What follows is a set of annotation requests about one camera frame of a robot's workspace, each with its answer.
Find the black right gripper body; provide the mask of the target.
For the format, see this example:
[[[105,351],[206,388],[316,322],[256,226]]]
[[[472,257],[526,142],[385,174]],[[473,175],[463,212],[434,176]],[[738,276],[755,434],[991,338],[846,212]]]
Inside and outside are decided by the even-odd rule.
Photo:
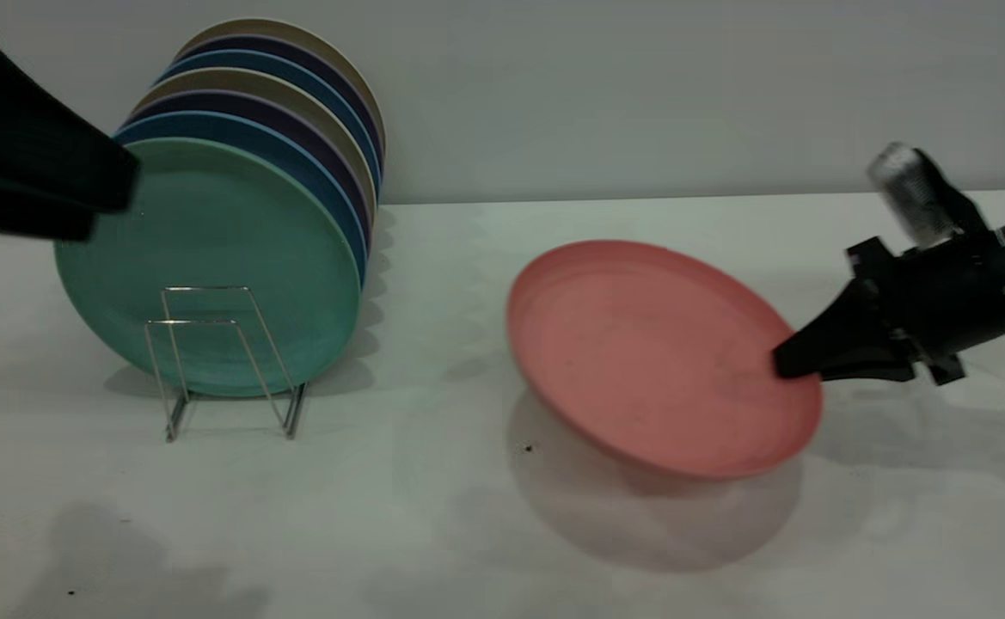
[[[878,236],[845,251],[885,340],[938,385],[965,377],[959,354],[1005,335],[1005,239],[955,236],[894,255]]]

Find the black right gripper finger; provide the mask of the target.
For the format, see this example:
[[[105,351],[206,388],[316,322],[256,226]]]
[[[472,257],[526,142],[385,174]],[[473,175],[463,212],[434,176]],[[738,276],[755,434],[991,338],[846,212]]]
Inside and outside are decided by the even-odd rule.
[[[907,383],[916,372],[903,349],[871,344],[833,353],[821,364],[820,376],[825,383],[853,379]]]
[[[898,349],[867,287],[847,285],[827,310],[773,350],[773,365],[784,379],[820,376],[821,364],[833,353],[871,344]]]

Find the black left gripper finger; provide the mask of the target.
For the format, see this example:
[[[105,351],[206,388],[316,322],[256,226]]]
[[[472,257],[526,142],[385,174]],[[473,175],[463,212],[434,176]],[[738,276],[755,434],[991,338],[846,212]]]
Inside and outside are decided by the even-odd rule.
[[[85,242],[96,215],[64,201],[0,188],[0,235],[51,242]]]
[[[139,161],[0,50],[0,181],[102,214],[127,211]]]

